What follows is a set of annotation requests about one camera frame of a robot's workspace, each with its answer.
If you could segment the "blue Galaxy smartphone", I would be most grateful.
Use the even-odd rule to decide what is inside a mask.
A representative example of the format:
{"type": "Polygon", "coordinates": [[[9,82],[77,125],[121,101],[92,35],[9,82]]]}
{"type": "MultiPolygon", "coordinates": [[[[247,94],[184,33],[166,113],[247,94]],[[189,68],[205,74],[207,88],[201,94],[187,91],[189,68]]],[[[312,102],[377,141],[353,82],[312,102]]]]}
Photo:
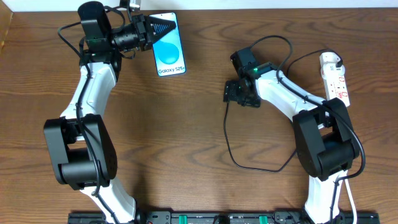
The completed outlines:
{"type": "Polygon", "coordinates": [[[153,14],[151,17],[173,21],[176,28],[153,45],[155,65],[160,77],[183,74],[186,72],[182,41],[178,28],[177,15],[174,12],[153,14]]]}

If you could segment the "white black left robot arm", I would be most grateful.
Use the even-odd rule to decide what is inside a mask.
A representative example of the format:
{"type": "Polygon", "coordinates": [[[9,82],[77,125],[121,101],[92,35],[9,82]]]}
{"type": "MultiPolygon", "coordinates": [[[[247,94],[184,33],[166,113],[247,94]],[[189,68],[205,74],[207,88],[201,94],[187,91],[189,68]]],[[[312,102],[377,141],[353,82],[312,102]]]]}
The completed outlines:
{"type": "Polygon", "coordinates": [[[117,178],[116,150],[103,121],[106,104],[119,79],[121,62],[137,50],[150,50],[177,28],[175,20],[145,16],[139,5],[117,7],[89,1],[78,8],[84,36],[75,53],[80,80],[63,113],[44,124],[56,180],[89,196],[98,213],[72,212],[69,223],[147,223],[117,178]]]}

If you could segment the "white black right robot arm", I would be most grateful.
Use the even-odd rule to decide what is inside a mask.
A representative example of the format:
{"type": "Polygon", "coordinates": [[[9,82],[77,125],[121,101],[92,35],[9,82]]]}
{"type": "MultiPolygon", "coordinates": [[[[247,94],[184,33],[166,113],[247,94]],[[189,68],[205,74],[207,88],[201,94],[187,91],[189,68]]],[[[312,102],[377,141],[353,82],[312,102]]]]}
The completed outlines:
{"type": "Polygon", "coordinates": [[[238,79],[225,83],[223,101],[253,108],[267,101],[291,121],[295,152],[309,175],[307,218],[311,223],[336,223],[340,184],[351,178],[348,170],[364,152],[347,110],[343,59],[332,49],[317,53],[326,98],[305,91],[273,63],[260,63],[246,47],[230,56],[238,79]]]}

